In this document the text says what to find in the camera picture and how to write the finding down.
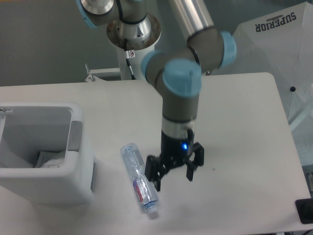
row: floor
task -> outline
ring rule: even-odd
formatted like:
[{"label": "floor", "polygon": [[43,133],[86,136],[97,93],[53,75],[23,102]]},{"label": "floor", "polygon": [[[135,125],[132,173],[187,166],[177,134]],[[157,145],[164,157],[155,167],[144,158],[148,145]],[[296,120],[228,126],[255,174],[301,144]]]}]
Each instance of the floor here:
[{"label": "floor", "polygon": [[[168,0],[149,0],[161,22],[156,49],[170,53],[185,45]],[[219,30],[303,0],[205,0]],[[89,69],[118,66],[106,27],[89,29],[74,0],[0,1],[0,86],[82,82]]]}]

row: white table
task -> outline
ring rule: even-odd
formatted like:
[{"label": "white table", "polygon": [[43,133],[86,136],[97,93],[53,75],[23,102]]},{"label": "white table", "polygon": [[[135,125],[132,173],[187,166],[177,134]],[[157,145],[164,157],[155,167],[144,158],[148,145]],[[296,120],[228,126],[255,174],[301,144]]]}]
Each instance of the white table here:
[{"label": "white table", "polygon": [[1,235],[245,235],[312,229],[295,200],[310,196],[273,77],[204,77],[195,139],[205,163],[162,179],[159,218],[136,202],[119,154],[159,154],[161,97],[144,81],[1,87],[1,101],[75,101],[98,158],[89,205],[31,204],[0,188]]}]

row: black object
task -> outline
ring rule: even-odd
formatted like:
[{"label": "black object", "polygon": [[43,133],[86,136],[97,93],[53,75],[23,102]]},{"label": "black object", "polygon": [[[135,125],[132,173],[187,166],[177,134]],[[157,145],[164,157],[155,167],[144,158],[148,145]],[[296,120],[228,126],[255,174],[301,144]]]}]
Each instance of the black object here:
[{"label": "black object", "polygon": [[305,233],[303,233],[302,235],[307,235],[307,234],[309,234],[310,232],[312,232],[313,231],[313,229],[310,229],[310,230],[307,230]]},{"label": "black object", "polygon": [[[192,181],[194,171],[198,166],[203,166],[204,148],[198,142],[193,143],[194,133],[192,130],[187,130],[187,136],[185,140],[178,140],[162,132],[160,156],[149,155],[147,157],[145,175],[149,181],[154,183],[157,191],[161,189],[161,178],[171,169],[186,164],[186,177]],[[189,158],[193,153],[195,153],[195,157],[191,161]]]},{"label": "black object", "polygon": [[296,200],[298,215],[302,224],[313,224],[313,199]]}]

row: light blue joint cap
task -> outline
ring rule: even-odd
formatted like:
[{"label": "light blue joint cap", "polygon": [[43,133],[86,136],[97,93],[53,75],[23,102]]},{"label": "light blue joint cap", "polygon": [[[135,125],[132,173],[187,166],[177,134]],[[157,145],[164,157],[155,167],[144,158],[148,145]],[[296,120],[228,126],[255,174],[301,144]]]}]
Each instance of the light blue joint cap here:
[{"label": "light blue joint cap", "polygon": [[80,3],[80,0],[76,0],[76,4],[77,4],[78,9],[79,9],[79,12],[80,12],[80,14],[82,14],[82,17],[84,18],[84,21],[85,21],[85,23],[87,24],[87,26],[88,26],[89,28],[97,28],[97,26],[95,26],[95,25],[91,22],[91,20],[88,18],[86,12],[84,11],[84,9],[83,9],[83,7],[82,7],[82,5],[81,5],[81,3]]},{"label": "light blue joint cap", "polygon": [[173,59],[166,63],[163,72],[165,86],[174,94],[188,98],[201,90],[201,67],[187,59]]},{"label": "light blue joint cap", "polygon": [[148,54],[146,54],[145,57],[143,57],[143,59],[141,61],[140,69],[141,69],[142,74],[145,77],[146,77],[146,69],[147,69],[147,66],[148,66],[150,60],[152,59],[152,57],[154,57],[155,55],[160,54],[160,53],[161,53],[161,51],[154,50],[154,51],[151,51]]},{"label": "light blue joint cap", "polygon": [[233,36],[229,32],[223,31],[221,35],[224,40],[224,56],[221,67],[231,64],[236,59],[237,47]]}]

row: plastic container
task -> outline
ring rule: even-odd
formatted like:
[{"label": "plastic container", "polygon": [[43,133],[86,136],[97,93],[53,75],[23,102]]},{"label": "plastic container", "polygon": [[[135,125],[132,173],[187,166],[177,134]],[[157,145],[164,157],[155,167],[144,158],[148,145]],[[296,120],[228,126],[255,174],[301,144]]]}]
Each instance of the plastic container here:
[{"label": "plastic container", "polygon": [[[64,160],[34,168],[42,151]],[[78,104],[0,102],[2,187],[36,203],[90,202],[95,160]]]},{"label": "plastic container", "polygon": [[130,143],[120,150],[129,178],[131,179],[139,205],[154,218],[157,216],[158,197],[152,182],[144,174],[145,164],[136,144]]}]

